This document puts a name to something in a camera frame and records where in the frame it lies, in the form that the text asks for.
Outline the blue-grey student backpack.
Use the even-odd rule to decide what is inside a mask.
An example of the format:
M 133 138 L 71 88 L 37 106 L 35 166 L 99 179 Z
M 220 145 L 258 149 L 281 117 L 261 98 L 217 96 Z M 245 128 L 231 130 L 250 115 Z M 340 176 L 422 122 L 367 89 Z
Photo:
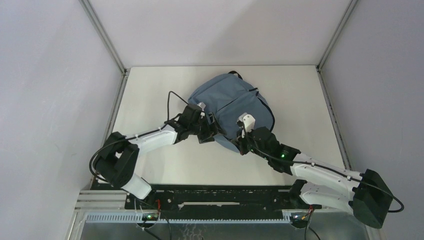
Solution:
M 270 131 L 275 125 L 275 116 L 267 100 L 257 87 L 244 81 L 236 71 L 220 74 L 205 82 L 188 98 L 190 104 L 205 104 L 204 111 L 213 113 L 224 135 L 214 136 L 214 141 L 224 148 L 239 153 L 231 143 L 235 139 L 239 126 L 237 120 L 244 113 L 255 118 L 255 128 L 267 127 Z

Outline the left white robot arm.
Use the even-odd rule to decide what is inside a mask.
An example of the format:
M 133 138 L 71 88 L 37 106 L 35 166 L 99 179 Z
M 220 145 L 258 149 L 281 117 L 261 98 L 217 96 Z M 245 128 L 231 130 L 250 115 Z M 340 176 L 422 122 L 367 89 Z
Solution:
M 183 112 L 154 130 L 132 136 L 118 131 L 111 133 L 91 157 L 89 169 L 95 178 L 132 194 L 138 204 L 149 209 L 155 205 L 157 196 L 152 186 L 135 172 L 139 156 L 177 144 L 189 136 L 197 136 L 198 142 L 203 144 L 225 133 L 213 113 L 206 113 L 199 105 L 188 104 Z

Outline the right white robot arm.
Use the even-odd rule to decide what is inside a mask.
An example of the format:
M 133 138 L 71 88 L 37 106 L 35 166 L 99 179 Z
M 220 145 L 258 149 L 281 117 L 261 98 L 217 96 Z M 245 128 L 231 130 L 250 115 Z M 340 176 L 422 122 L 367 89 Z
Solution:
M 243 113 L 234 144 L 242 155 L 253 153 L 272 169 L 296 178 L 289 203 L 330 207 L 353 215 L 374 229 L 381 229 L 396 199 L 383 178 L 374 170 L 358 172 L 316 160 L 300 150 L 280 143 L 266 127 L 255 128 L 255 118 Z

